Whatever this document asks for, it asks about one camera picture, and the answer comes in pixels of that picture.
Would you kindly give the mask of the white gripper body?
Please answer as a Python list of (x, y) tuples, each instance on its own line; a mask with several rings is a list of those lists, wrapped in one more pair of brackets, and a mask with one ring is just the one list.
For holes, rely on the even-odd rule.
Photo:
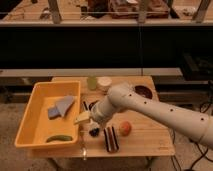
[(105, 124), (110, 118), (109, 104), (104, 101), (98, 101), (91, 109), (91, 117), (98, 124)]

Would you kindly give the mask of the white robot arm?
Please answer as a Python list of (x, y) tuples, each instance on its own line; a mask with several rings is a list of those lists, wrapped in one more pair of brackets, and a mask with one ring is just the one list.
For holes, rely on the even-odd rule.
[(93, 120), (105, 126), (120, 109), (139, 112), (213, 149), (213, 116), (142, 97), (128, 83), (110, 87), (107, 95), (90, 111), (80, 113), (74, 123)]

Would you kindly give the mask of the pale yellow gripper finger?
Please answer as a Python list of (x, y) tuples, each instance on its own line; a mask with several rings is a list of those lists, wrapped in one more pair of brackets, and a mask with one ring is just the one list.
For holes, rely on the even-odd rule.
[(90, 112), (84, 111), (80, 113), (74, 120), (74, 124), (84, 124), (90, 122)]

